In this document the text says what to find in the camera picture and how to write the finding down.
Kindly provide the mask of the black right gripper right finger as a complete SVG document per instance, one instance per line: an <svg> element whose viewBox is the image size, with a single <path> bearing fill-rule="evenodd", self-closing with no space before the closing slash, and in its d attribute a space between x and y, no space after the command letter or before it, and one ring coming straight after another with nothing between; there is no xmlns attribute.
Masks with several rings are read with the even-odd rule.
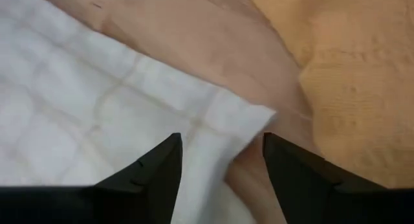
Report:
<svg viewBox="0 0 414 224"><path fill-rule="evenodd" d="M263 157L288 224L414 224L414 188L380 186L273 133Z"/></svg>

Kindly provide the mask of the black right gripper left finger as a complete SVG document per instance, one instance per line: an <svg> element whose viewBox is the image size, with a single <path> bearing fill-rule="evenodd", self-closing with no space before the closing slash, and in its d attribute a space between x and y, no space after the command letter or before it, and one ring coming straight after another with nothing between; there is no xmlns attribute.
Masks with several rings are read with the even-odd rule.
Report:
<svg viewBox="0 0 414 224"><path fill-rule="evenodd" d="M0 224L170 224L182 176L173 133L91 186L0 186Z"/></svg>

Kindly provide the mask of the orange towel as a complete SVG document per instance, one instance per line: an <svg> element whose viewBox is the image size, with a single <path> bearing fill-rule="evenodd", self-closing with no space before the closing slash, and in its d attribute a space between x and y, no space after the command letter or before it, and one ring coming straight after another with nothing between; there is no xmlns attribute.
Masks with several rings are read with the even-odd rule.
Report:
<svg viewBox="0 0 414 224"><path fill-rule="evenodd" d="M253 0L301 67L323 156L414 188L414 0Z"/></svg>

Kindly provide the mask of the white towel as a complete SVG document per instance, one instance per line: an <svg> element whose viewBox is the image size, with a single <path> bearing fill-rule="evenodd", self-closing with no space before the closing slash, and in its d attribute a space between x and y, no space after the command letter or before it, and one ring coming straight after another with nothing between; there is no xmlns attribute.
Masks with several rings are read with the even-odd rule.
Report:
<svg viewBox="0 0 414 224"><path fill-rule="evenodd" d="M179 132L172 224L256 224L224 174L273 116L46 0L0 0L0 185L91 185Z"/></svg>

